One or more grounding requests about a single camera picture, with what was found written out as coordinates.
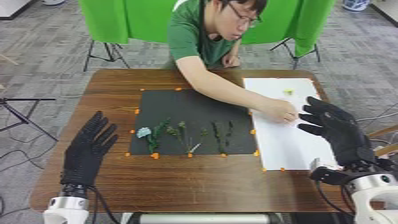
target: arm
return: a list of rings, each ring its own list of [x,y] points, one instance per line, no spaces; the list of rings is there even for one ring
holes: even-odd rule
[[[243,39],[237,41],[232,51],[223,57],[225,68],[234,68],[241,66],[241,57],[239,57],[241,44],[243,44]]]
[[[234,45],[234,49],[230,51],[232,55],[239,56],[239,52],[241,52],[241,44],[243,44],[243,39],[237,41],[235,45]]]
[[[230,104],[258,110],[278,122],[292,122],[298,119],[298,111],[292,104],[237,86],[207,70],[198,56],[184,57],[179,59],[177,64],[189,83],[203,95]]]

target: person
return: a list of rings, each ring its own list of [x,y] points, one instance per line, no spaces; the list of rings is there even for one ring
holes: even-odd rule
[[[260,23],[266,7],[267,0],[179,1],[168,27],[175,65],[168,67],[180,69],[193,88],[203,95],[258,110],[271,120],[289,123],[299,118],[290,102],[246,90],[209,71],[241,66],[243,36]]]

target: glasses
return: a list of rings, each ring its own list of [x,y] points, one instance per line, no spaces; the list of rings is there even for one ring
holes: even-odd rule
[[[237,14],[237,16],[241,17],[239,25],[241,25],[241,26],[246,26],[246,24],[250,23],[250,27],[255,28],[257,25],[262,23],[262,19],[260,19],[260,17],[258,17],[257,19],[253,19],[253,18],[250,18],[248,16],[243,16],[243,15],[241,15],[241,12],[239,12],[239,10],[237,10],[237,8],[234,7],[234,4],[228,3],[228,5],[232,6],[232,9],[234,9],[234,11],[235,11],[235,14]]]

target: black glove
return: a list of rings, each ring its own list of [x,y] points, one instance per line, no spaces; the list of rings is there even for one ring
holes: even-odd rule
[[[310,106],[305,106],[305,111],[310,114],[299,116],[317,126],[299,124],[299,128],[328,139],[338,164],[347,166],[362,160],[376,163],[370,139],[358,126],[353,114],[314,97],[308,98],[308,103]]]
[[[118,135],[111,137],[118,128],[116,124],[111,125],[109,129],[100,134],[107,123],[109,119],[99,111],[79,131],[67,149],[61,184],[95,186],[104,156],[118,141]]]

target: robot wrist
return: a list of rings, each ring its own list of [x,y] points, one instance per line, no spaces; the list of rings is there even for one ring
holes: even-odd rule
[[[88,199],[88,186],[75,183],[65,184],[59,196]]]

